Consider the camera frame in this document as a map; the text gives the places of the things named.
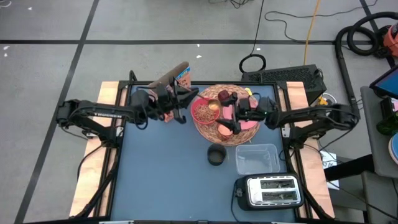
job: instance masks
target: cereal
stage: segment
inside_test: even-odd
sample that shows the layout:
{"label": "cereal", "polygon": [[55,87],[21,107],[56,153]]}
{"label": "cereal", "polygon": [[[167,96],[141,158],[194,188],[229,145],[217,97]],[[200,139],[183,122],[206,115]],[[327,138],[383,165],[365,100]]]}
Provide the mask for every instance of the cereal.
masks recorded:
{"label": "cereal", "polygon": [[215,119],[216,112],[211,110],[208,105],[199,105],[193,112],[195,118],[200,122],[210,122]]}

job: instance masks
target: monitor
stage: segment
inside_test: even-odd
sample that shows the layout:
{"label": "monitor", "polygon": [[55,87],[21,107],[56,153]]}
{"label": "monitor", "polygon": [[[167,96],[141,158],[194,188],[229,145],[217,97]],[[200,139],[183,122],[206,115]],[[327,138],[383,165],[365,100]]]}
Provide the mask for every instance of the monitor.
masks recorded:
{"label": "monitor", "polygon": [[398,65],[370,84],[376,94],[398,99]]}

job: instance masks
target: wooden plank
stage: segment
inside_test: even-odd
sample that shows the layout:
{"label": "wooden plank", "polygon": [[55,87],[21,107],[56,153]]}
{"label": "wooden plank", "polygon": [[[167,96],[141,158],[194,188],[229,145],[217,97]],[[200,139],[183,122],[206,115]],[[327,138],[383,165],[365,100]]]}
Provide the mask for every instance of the wooden plank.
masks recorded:
{"label": "wooden plank", "polygon": [[[98,103],[113,105],[116,100],[119,82],[103,82],[98,95]],[[93,120],[103,126],[111,125],[111,118],[94,117]],[[98,138],[87,141],[85,155],[97,148],[101,144]],[[73,198],[70,215],[81,212],[85,205],[90,201],[100,183],[101,170],[104,162],[105,148],[99,149],[86,159],[81,166],[80,178],[76,185],[75,196]]]}
{"label": "wooden plank", "polygon": [[[307,96],[302,82],[287,82],[287,92],[289,94],[290,106],[292,110],[308,107]],[[297,127],[304,127],[311,124],[311,121],[296,122]],[[318,149],[318,143],[315,139],[308,139],[307,145]],[[335,216],[333,206],[331,204],[329,190],[326,184],[326,177],[323,171],[322,160],[318,152],[308,146],[304,146],[300,150],[302,164],[304,169],[305,181],[307,189],[311,192],[315,200],[331,217]]]}

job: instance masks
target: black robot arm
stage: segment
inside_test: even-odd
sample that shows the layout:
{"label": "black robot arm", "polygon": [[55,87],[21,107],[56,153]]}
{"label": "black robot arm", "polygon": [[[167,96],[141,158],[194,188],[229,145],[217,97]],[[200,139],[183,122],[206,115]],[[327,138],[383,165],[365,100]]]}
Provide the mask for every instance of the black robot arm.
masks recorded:
{"label": "black robot arm", "polygon": [[62,128],[77,126],[83,130],[83,134],[97,135],[106,147],[117,147],[116,129],[104,127],[90,117],[124,118],[138,127],[147,123],[148,119],[164,120],[164,114],[173,111],[174,119],[183,124],[186,119],[180,110],[188,107],[198,94],[198,88],[187,90],[180,87],[176,80],[173,80],[170,86],[172,92],[161,83],[151,89],[157,98],[141,89],[146,87],[137,87],[137,91],[130,97],[129,106],[114,106],[86,100],[65,101],[58,107],[56,120]]}
{"label": "black robot arm", "polygon": [[356,126],[358,117],[351,112],[348,105],[319,105],[292,111],[281,111],[277,103],[268,97],[261,97],[256,108],[250,107],[249,98],[238,99],[236,93],[221,102],[224,106],[233,106],[232,119],[218,119],[218,123],[225,125],[234,134],[241,131],[239,120],[263,121],[270,129],[282,127],[287,123],[299,121],[313,121],[303,128],[294,127],[283,129],[283,137],[288,147],[303,148],[307,138],[322,137],[331,129],[349,130]]}

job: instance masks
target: orange vacuum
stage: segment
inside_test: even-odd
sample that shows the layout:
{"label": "orange vacuum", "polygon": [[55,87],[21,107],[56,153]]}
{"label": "orange vacuum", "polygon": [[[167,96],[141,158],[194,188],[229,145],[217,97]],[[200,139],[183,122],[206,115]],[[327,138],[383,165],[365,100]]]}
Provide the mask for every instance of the orange vacuum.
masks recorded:
{"label": "orange vacuum", "polygon": [[384,36],[383,45],[389,49],[392,56],[398,57],[398,23],[391,26]]}

